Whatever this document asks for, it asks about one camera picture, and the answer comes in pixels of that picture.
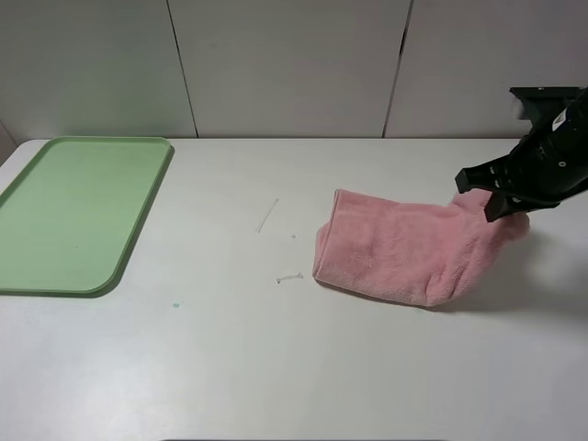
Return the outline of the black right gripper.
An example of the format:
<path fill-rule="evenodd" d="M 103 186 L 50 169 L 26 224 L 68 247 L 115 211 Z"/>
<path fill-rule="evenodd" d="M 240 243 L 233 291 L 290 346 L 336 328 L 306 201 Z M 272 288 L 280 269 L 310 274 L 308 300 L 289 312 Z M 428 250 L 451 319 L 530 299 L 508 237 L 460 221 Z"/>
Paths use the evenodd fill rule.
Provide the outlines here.
<path fill-rule="evenodd" d="M 459 193 L 490 191 L 487 222 L 527 212 L 527 207 L 555 207 L 587 189 L 587 89 L 554 119 L 543 119 L 508 156 L 462 168 L 455 177 Z M 507 193 L 501 193 L 504 172 Z"/>

